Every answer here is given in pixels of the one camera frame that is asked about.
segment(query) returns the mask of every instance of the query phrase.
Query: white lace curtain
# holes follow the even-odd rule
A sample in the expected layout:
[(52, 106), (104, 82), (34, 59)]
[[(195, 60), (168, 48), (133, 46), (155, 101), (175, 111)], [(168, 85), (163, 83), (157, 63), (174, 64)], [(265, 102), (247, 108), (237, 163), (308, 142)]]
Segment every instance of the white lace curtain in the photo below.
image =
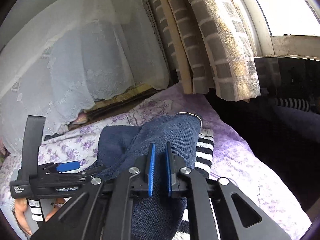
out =
[[(28, 115), (46, 116), (44, 134), (52, 135), (96, 99), (141, 83), (168, 86), (168, 69), (141, 0), (81, 2), (81, 9), (70, 6), (78, 6), (74, 0), (47, 7), (0, 56), (6, 75), (0, 77), (0, 136), (12, 154), (22, 150)], [(74, 11), (76, 16), (67, 16)]]

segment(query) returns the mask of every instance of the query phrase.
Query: floral bedsheet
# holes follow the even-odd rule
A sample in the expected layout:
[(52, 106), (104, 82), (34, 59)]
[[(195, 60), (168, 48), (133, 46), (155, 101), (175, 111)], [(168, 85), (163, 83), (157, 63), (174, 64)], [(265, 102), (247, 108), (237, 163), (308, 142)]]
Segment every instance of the floral bedsheet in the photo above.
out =
[[(105, 126), (142, 125), (155, 117), (180, 111), (200, 114), (204, 120), (203, 128), (214, 131), (211, 179), (229, 178), (292, 239), (300, 239), (311, 222), (287, 186), (254, 156), (247, 142), (232, 127), (220, 120), (203, 95), (185, 95), (180, 84), (153, 95), (127, 113), (43, 142), (39, 163), (78, 160), (81, 163), (79, 170), (83, 170), (96, 160), (99, 136)], [(11, 201), (9, 181), (13, 170), (20, 167), (20, 162), (21, 156), (10, 155), (3, 163), (0, 205)]]

